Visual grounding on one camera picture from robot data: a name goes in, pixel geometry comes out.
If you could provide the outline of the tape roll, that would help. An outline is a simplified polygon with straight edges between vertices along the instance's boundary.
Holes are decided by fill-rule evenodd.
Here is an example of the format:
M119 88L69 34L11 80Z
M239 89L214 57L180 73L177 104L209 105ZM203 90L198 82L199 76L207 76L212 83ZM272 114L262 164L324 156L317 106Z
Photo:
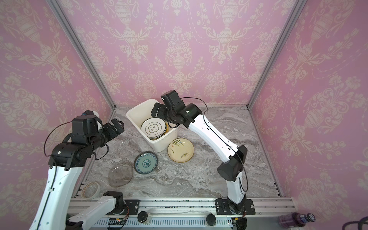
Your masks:
M81 197L83 199L91 200L96 198L101 190L98 182L89 182L81 190Z

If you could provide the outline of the white plate with clover emblem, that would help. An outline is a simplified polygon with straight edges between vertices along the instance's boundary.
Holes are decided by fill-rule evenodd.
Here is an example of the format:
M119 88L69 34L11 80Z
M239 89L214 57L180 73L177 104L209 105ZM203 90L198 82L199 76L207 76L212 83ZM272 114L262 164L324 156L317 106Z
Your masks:
M141 125L141 131L151 140L156 140L166 134L168 127L163 119L152 117Z

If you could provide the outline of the clear glass plate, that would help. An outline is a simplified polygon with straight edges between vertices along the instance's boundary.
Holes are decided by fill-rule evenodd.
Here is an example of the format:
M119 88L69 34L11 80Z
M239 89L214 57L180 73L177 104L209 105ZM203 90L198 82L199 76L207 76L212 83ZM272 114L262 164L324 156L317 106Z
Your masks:
M108 174L108 183L111 187L125 186L132 180L133 175L132 164L123 163L110 169Z

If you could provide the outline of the right black knob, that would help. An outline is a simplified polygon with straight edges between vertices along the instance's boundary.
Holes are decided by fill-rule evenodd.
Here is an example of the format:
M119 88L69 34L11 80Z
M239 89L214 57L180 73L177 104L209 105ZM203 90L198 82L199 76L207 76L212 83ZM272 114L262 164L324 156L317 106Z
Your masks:
M216 226L217 224L216 216L213 215L212 213L206 215L205 223L207 226L212 226L212 227Z

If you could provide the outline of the left black knob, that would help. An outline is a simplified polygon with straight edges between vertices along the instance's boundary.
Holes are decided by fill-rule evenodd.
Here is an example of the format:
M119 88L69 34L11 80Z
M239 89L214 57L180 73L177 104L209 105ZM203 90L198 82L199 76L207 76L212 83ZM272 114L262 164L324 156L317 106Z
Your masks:
M140 223L146 223L149 219L149 214L146 211L141 211L138 215L137 215L137 220Z

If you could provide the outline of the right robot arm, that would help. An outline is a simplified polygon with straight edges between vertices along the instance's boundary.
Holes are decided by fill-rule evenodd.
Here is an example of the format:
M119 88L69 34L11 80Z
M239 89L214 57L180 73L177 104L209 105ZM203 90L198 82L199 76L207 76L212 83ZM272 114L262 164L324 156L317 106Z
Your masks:
M151 115L176 126L186 127L215 151L222 161L217 172L227 184L229 209L234 214L243 214L247 198L242 175L248 149L227 139L210 123L205 112L193 103L185 104L175 90L164 93L161 99L163 103L155 103Z

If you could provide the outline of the white plastic bin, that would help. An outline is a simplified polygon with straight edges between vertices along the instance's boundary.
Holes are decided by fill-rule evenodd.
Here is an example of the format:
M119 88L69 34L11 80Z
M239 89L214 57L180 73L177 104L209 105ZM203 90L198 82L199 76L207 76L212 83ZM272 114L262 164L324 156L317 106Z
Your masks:
M157 140L149 139L142 131L141 125L144 121L152 118L151 111L154 105L158 103L155 99L148 99L137 106L133 107L126 113L126 117L133 124L133 126L138 130L138 132L143 136L144 140L156 151L161 152L168 148L169 144L178 138L179 128L170 128L165 135Z

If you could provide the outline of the purple plastic bottle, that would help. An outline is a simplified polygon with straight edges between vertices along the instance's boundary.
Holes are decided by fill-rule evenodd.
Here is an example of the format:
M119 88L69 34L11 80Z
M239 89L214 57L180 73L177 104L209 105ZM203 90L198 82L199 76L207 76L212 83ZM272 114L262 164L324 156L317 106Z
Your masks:
M311 213L300 214L300 213L294 212L294 213L289 213L287 215L282 215L279 217L279 224L284 229L294 228L294 227L302 228L307 223L315 222L315 221L316 221L316 217Z

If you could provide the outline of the teal patterned small plate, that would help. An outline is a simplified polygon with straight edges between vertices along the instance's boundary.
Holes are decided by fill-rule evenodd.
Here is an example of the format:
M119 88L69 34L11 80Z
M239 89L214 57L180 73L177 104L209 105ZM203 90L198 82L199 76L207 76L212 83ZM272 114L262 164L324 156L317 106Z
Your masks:
M139 174L152 173L158 165L158 157L154 152L145 151L139 154L134 161L134 169Z

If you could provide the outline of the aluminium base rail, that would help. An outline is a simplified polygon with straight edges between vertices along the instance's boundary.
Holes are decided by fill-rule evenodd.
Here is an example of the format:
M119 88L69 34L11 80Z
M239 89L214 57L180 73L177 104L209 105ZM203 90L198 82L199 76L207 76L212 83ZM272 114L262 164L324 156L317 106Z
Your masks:
M93 230L235 230L240 218L249 230L280 230L278 218L296 212L291 198L255 197L246 202L245 212L235 215L227 201L220 198L132 198L127 199L128 211L120 215L106 214L92 223ZM146 223L137 215L149 214ZM206 215L216 216L216 226L207 226Z

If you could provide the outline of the black knob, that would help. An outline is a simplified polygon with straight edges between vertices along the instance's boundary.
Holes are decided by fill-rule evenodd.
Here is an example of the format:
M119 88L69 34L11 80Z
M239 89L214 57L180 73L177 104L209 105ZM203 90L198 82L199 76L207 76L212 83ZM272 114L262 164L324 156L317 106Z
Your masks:
M149 219L149 214L146 211L141 211L138 215L137 215L137 220L140 223L146 223Z
M206 215L205 223L207 226L212 226L212 227L216 226L217 224L216 216L213 215L212 213Z

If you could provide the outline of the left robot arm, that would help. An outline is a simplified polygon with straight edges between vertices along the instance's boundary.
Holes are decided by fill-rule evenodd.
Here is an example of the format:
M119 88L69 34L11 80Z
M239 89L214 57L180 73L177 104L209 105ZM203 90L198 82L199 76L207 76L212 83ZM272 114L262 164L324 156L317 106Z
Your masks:
M72 132L56 145L49 158L46 187L32 222L32 230L88 230L108 213L127 209L121 192L108 191L76 216L67 217L77 180L89 158L98 160L95 151L124 132L117 119L103 124L93 111L85 111L71 122Z

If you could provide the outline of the cream plate with green leaves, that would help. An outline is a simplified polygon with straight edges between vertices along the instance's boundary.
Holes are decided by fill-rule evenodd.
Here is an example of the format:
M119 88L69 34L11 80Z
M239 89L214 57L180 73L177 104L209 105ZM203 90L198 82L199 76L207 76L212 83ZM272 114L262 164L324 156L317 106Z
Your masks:
M191 160L195 154L195 148L188 139L178 138L168 146L168 156L177 163L185 163Z

